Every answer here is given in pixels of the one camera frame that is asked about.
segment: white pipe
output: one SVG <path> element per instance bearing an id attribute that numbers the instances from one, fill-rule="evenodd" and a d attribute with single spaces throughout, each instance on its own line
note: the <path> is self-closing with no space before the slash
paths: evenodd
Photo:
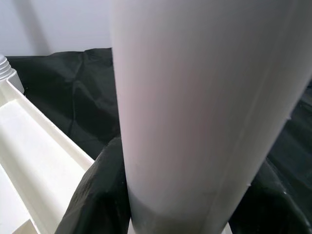
<path id="1" fill-rule="evenodd" d="M 220 233 L 312 73 L 312 1 L 115 0 L 137 234 Z"/>

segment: wrinkled black fabric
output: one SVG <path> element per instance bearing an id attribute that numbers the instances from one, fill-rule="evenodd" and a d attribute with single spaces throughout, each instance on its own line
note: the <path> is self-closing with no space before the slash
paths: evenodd
<path id="1" fill-rule="evenodd" d="M 26 97 L 90 157 L 120 135 L 111 49 L 8 60 Z"/>
<path id="2" fill-rule="evenodd" d="M 234 234 L 312 234 L 312 89 L 308 86 L 235 213 Z"/>
<path id="3" fill-rule="evenodd" d="M 82 177 L 56 234 L 126 234 L 130 206 L 121 139 L 114 138 Z"/>
<path id="4" fill-rule="evenodd" d="M 92 158 L 58 234 L 126 234 L 130 218 L 110 49 L 8 58 L 31 100 Z M 312 234 L 312 86 L 232 215 L 233 234 Z"/>

